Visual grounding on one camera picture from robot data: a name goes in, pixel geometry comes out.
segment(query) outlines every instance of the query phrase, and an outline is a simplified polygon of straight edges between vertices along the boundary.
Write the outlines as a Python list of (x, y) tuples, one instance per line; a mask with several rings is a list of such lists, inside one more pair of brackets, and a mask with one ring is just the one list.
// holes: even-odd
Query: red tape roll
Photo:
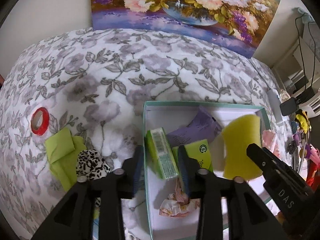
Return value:
[(43, 135), (49, 126), (49, 112), (41, 107), (34, 112), (31, 118), (31, 130), (36, 135)]

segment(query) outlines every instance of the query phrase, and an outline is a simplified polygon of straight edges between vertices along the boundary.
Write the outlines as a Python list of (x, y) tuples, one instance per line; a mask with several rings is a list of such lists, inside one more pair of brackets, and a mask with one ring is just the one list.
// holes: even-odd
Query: floral painting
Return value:
[(92, 0), (92, 20), (96, 30), (161, 30), (212, 42), (250, 58), (265, 35), (279, 2)]

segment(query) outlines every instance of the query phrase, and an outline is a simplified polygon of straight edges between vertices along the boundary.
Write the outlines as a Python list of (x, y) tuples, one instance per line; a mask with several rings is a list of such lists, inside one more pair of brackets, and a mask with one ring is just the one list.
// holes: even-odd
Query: lime green cloth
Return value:
[(71, 136), (65, 127), (45, 141), (51, 173), (60, 180), (63, 189), (68, 191), (77, 181), (76, 164), (78, 154), (86, 150), (81, 136)]

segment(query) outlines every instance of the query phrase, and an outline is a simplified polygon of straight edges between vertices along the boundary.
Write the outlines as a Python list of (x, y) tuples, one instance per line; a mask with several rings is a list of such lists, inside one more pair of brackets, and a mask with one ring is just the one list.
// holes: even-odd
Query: cardboard box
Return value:
[[(267, 113), (263, 107), (223, 104), (211, 102), (169, 102), (148, 101), (144, 106), (143, 135), (148, 130), (163, 127), (166, 133), (172, 132), (181, 126), (188, 125), (198, 112), (198, 107), (204, 106), (222, 127), (232, 120), (246, 114), (256, 114), (261, 118), (261, 132), (270, 129)], [(152, 240), (192, 240), (196, 239), (196, 231), (200, 209), (192, 212), (185, 218), (170, 218), (159, 215), (159, 208), (164, 199), (174, 192), (175, 179), (161, 180), (149, 166), (150, 156), (145, 147), (144, 168), (146, 202), (148, 209), (149, 229)], [(223, 172), (214, 173), (222, 177)], [(269, 194), (263, 188), (265, 182), (263, 176), (249, 182), (253, 190), (267, 203)], [(227, 205), (222, 200), (222, 212), (224, 228), (228, 227)]]

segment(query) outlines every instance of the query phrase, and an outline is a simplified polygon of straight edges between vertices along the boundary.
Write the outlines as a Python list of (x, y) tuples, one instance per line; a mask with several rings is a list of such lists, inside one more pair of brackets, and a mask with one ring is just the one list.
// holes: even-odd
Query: black clamp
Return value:
[(298, 239), (319, 239), (308, 232), (320, 229), (314, 219), (320, 215), (320, 190), (313, 192), (301, 176), (266, 148), (250, 144), (247, 156), (263, 171), (264, 188), (275, 201), (286, 221), (283, 229)]
[(179, 147), (183, 190), (201, 198), (196, 240), (223, 240), (221, 198), (227, 199), (230, 240), (287, 240), (286, 233), (263, 201), (241, 177), (228, 180), (201, 169), (198, 161)]
[(101, 198), (99, 239), (125, 240), (121, 199), (131, 199), (138, 190), (143, 147), (106, 177), (87, 181), (85, 176), (66, 193), (47, 216), (32, 240), (92, 240), (94, 203)]

